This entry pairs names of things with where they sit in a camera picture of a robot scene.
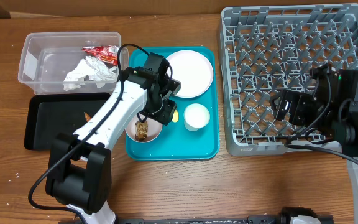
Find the pink bowl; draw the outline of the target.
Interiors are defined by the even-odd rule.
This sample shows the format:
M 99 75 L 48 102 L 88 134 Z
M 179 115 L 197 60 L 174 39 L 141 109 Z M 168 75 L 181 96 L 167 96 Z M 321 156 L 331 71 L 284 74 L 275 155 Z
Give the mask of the pink bowl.
M 135 123 L 137 121 L 141 121 L 137 116 L 135 116 L 127 125 L 127 127 L 125 128 L 126 134 L 134 141 L 135 140 Z M 161 132 L 162 130 L 162 124 L 147 118 L 145 120 L 148 124 L 148 136 L 146 138 L 146 140 L 144 141 L 136 141 L 136 142 L 150 142 L 152 140 L 154 140 Z

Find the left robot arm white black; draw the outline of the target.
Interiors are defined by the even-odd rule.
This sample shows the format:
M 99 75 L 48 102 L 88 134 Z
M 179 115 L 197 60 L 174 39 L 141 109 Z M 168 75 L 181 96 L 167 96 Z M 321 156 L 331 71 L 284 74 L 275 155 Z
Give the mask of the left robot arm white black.
M 41 210 L 54 209 L 33 199 L 45 181 L 46 193 L 61 204 L 58 211 L 74 213 L 82 223 L 117 223 L 108 205 L 111 151 L 134 117 L 162 125 L 172 121 L 177 105 L 170 97 L 180 90 L 172 75 L 168 60 L 155 53 L 149 53 L 141 67 L 120 68 L 114 92 L 91 120 L 53 141 L 48 169 L 30 188 L 29 203 Z

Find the brown sausage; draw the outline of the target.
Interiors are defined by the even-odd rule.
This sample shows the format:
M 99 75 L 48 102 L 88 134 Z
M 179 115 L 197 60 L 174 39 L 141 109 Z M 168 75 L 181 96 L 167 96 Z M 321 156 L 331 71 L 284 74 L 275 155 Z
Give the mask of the brown sausage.
M 91 116 L 88 113 L 84 113 L 86 122 L 89 122 L 91 120 Z

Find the white napkin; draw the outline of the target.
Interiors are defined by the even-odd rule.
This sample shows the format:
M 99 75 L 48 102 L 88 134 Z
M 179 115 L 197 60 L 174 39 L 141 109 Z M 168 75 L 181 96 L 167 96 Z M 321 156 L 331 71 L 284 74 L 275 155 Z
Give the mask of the white napkin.
M 67 73 L 63 81 L 65 91 L 79 89 L 86 81 L 96 82 L 97 88 L 107 83 L 117 82 L 117 66 L 107 66 L 103 61 L 93 56 L 81 59 L 76 68 Z

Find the red snack wrapper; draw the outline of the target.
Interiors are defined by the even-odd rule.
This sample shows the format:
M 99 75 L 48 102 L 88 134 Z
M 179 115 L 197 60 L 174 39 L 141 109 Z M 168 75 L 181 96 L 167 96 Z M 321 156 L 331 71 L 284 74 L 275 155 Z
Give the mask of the red snack wrapper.
M 117 65 L 118 50 L 119 47 L 115 45 L 105 45 L 105 46 L 98 46 L 98 47 L 82 47 L 82 51 L 111 65 Z

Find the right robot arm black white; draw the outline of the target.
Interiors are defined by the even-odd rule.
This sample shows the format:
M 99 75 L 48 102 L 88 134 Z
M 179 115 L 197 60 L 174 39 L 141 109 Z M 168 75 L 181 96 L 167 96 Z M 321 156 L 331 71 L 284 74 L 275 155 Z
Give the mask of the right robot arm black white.
M 347 161 L 352 185 L 354 221 L 358 223 L 358 70 L 335 70 L 326 63 L 309 71 L 316 86 L 312 93 L 282 90 L 270 98 L 273 117 L 304 130 L 290 137 L 285 147 L 306 149 L 339 156 Z M 319 131 L 326 140 L 303 147 L 294 144 L 300 136 Z

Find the white cup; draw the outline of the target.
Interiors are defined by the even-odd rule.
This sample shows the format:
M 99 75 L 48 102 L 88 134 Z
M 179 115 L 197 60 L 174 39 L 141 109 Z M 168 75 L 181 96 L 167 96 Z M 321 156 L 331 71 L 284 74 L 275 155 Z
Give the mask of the white cup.
M 189 131 L 197 131 L 205 127 L 210 121 L 208 109 L 199 103 L 188 105 L 183 115 L 185 128 Z

